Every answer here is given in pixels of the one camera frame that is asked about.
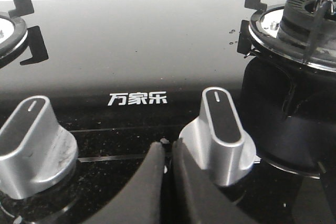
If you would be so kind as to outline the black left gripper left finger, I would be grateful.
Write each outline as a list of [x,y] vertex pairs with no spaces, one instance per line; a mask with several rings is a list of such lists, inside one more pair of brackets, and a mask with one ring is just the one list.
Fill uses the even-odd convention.
[[164,161],[162,144],[153,142],[123,189],[84,223],[160,223]]

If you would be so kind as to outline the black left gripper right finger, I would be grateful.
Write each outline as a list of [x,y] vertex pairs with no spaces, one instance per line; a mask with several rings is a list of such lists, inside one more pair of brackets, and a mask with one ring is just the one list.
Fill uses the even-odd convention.
[[177,198],[187,223],[255,223],[211,182],[181,139],[173,144],[172,163]]

